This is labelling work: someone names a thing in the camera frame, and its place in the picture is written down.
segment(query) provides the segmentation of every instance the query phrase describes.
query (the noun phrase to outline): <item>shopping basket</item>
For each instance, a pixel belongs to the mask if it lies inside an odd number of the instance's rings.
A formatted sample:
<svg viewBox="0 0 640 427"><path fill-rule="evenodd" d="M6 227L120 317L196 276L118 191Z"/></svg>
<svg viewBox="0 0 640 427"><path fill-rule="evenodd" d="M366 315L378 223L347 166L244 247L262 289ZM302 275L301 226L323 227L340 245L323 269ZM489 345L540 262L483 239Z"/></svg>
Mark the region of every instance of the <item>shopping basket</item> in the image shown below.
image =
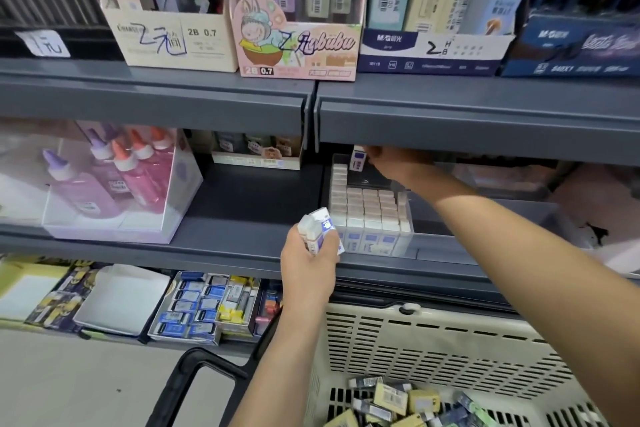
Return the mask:
<svg viewBox="0 0 640 427"><path fill-rule="evenodd" d="M147 427L169 427L197 370L209 366L236 381L223 415L226 426L277 327L274 320L247 365L203 350L185 353ZM500 425L606 427L571 370L534 329L515 317L394 305L384 309L330 303L316 347L304 427L322 427L372 393L347 388L361 375L432 385L442 408L466 392Z"/></svg>

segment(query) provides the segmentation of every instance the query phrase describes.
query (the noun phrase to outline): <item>left hand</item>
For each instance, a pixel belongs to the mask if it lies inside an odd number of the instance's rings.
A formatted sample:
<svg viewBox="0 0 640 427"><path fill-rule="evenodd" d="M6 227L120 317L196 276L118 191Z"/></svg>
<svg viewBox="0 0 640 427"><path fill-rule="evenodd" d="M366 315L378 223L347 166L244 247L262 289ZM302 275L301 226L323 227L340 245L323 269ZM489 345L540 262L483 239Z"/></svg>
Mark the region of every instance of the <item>left hand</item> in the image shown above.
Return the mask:
<svg viewBox="0 0 640 427"><path fill-rule="evenodd" d="M280 254L282 304L286 310L302 314L324 312L335 287L335 264L338 262L338 232L330 230L324 236L320 252L314 257L305 247L294 225Z"/></svg>

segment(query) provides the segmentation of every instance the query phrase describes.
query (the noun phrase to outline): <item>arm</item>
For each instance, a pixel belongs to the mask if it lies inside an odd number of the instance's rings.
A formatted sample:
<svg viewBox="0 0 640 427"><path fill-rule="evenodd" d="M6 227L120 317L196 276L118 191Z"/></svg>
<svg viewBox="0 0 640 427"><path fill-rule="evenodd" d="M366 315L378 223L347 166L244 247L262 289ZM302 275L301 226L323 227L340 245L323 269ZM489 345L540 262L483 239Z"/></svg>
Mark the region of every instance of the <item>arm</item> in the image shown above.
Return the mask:
<svg viewBox="0 0 640 427"><path fill-rule="evenodd" d="M305 248L297 227L280 256L283 309L267 351L229 427L300 427L324 310L335 286L339 238L329 232L320 253Z"/></svg>
<svg viewBox="0 0 640 427"><path fill-rule="evenodd" d="M505 298L562 356L619 427L638 425L640 291L563 239L433 165L417 151L368 148L387 178L423 197Z"/></svg>

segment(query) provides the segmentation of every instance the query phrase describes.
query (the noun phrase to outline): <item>right hand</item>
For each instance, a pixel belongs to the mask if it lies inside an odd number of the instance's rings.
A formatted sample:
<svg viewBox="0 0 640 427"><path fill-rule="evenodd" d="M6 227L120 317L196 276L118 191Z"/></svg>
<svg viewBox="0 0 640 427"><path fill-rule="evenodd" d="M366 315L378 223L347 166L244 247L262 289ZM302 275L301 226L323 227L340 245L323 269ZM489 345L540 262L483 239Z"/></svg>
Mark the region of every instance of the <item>right hand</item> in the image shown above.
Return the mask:
<svg viewBox="0 0 640 427"><path fill-rule="evenodd" d="M427 151L364 146L369 160L386 177L411 187L415 179L439 173Z"/></svg>

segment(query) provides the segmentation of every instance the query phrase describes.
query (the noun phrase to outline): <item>pink glue bottle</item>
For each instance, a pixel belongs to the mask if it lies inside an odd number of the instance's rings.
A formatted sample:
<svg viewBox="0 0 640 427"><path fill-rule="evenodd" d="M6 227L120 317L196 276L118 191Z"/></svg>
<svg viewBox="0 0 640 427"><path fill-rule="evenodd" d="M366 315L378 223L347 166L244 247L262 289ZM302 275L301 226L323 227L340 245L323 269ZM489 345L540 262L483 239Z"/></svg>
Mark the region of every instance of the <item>pink glue bottle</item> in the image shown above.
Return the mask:
<svg viewBox="0 0 640 427"><path fill-rule="evenodd" d="M168 161L170 163L169 165L173 164L173 150L175 146L173 145L169 132L164 130L164 128L152 126L151 143L161 159Z"/></svg>
<svg viewBox="0 0 640 427"><path fill-rule="evenodd" d="M44 149L42 155L55 179L52 191L80 213L90 218L114 218L122 214L123 209L92 174L78 171L51 149Z"/></svg>
<svg viewBox="0 0 640 427"><path fill-rule="evenodd" d="M145 168L140 165L135 154L129 154L117 140L111 142L115 158L114 164L120 171L120 175L127 183L127 187L134 199L142 208L151 213L164 213L166 195Z"/></svg>
<svg viewBox="0 0 640 427"><path fill-rule="evenodd" d="M131 131L132 151L148 174L152 177L164 192L169 189L169 178L171 177L171 160L161 158L153 147L147 144L137 130Z"/></svg>
<svg viewBox="0 0 640 427"><path fill-rule="evenodd" d="M92 167L93 175L114 198L131 197L127 184L113 162L114 154L111 146L100 139L98 132L94 129L90 128L86 133L91 141L91 153L95 157Z"/></svg>

